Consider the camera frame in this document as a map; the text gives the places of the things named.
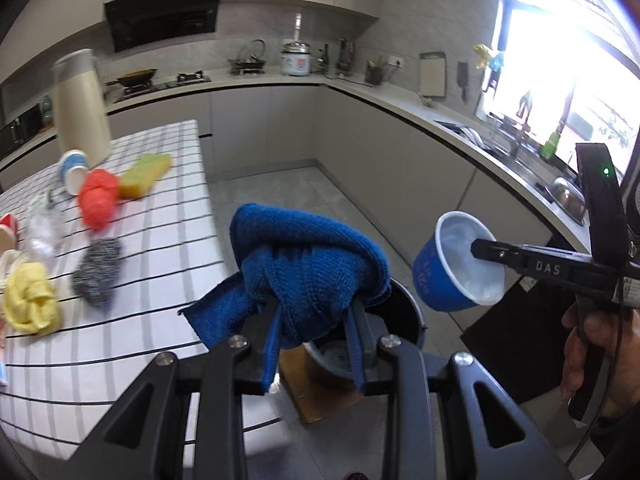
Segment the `person's right hand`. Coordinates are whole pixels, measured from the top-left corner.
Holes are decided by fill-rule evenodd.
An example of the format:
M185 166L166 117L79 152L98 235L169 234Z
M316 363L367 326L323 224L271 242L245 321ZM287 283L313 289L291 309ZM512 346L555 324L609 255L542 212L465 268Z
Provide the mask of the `person's right hand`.
M562 324L570 329L564 347L561 394L570 402L570 411L577 415L578 402L588 398L590 367L597 370L599 359L614 360L617 364L608 398L601 415L612 418L626 414L639 403L639 310L626 309L623 328L618 329L620 318L614 313L593 311L583 318L576 304L563 316Z

